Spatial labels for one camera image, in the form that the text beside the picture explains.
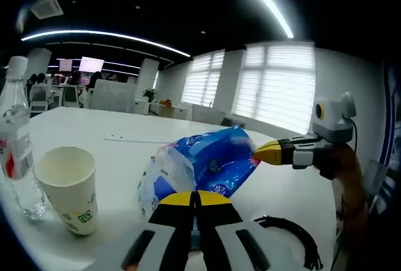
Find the ceiling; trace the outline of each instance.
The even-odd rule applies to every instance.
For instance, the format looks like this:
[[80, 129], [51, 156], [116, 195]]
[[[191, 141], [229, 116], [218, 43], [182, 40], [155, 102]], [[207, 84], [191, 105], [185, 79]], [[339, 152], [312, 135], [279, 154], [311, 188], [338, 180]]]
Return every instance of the ceiling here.
[[[58, 0], [64, 15], [42, 20], [30, 12], [21, 12], [35, 1], [2, 1], [0, 63], [7, 63], [9, 56], [16, 53], [26, 55], [38, 46], [52, 51], [53, 65], [57, 58], [90, 56], [140, 66], [147, 57], [158, 60], [160, 69], [164, 69], [190, 59], [111, 36], [67, 34], [20, 40], [22, 36], [54, 29], [90, 29], [136, 36], [190, 56], [222, 48], [235, 50], [259, 41], [288, 40], [261, 0]], [[317, 47], [377, 62], [393, 46], [393, 27], [399, 21], [394, 15], [396, 0], [273, 1], [296, 41], [311, 40]], [[137, 73], [134, 68], [114, 66], [114, 70]]]

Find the paper cup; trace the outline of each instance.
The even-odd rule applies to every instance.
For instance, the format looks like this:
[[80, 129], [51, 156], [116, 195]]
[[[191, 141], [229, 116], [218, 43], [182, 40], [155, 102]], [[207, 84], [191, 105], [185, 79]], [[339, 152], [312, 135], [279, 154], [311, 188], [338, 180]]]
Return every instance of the paper cup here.
[[45, 153], [35, 166], [36, 177], [67, 229], [77, 235], [96, 230], [95, 160], [77, 147]]

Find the blue plastic bag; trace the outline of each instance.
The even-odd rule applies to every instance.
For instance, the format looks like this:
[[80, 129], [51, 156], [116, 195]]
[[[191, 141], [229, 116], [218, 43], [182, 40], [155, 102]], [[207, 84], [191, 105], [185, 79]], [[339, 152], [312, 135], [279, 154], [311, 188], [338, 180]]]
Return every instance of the blue plastic bag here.
[[179, 191], [200, 189], [231, 197], [259, 164], [253, 150], [239, 126], [160, 148], [138, 186], [143, 213], [148, 218], [161, 199]]

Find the black cable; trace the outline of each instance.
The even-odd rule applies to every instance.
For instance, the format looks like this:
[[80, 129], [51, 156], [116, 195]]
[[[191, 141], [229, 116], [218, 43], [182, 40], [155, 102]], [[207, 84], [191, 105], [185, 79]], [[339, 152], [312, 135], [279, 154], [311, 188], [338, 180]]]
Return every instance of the black cable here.
[[303, 266], [310, 270], [313, 270], [314, 268], [316, 270], [321, 270], [323, 268], [318, 252], [318, 246], [312, 236], [298, 224], [282, 218], [273, 218], [272, 216], [264, 216], [254, 221], [264, 228], [276, 227], [291, 232], [300, 240], [305, 248], [305, 263]]
[[357, 152], [357, 146], [358, 146], [358, 129], [357, 129], [356, 123], [353, 120], [351, 120], [351, 121], [352, 121], [353, 127], [355, 128], [355, 146], [354, 146], [353, 151], [356, 153]]

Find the table surface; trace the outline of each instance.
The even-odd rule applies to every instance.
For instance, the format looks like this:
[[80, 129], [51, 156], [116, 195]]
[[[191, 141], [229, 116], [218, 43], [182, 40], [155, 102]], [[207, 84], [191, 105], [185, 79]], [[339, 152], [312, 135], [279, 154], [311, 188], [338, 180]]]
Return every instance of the table surface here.
[[[49, 205], [45, 219], [29, 222], [20, 213], [8, 189], [1, 188], [3, 207], [11, 226], [28, 253], [43, 270], [81, 270], [95, 259], [94, 249], [117, 239], [143, 220], [137, 185], [150, 156], [163, 142], [218, 130], [218, 125], [149, 115], [60, 107], [31, 119], [33, 155], [37, 160], [59, 146], [76, 146], [92, 153], [96, 161], [99, 228], [86, 237], [75, 236], [63, 226]], [[249, 131], [257, 146], [272, 138]], [[1, 176], [1, 186], [5, 185]], [[307, 230], [318, 245], [323, 270], [330, 270], [335, 244], [335, 204], [330, 181], [313, 167], [261, 163], [231, 197], [243, 220], [262, 215], [286, 218]], [[279, 229], [296, 261], [303, 264], [302, 244]], [[186, 270], [206, 270], [202, 257], [190, 257]]]

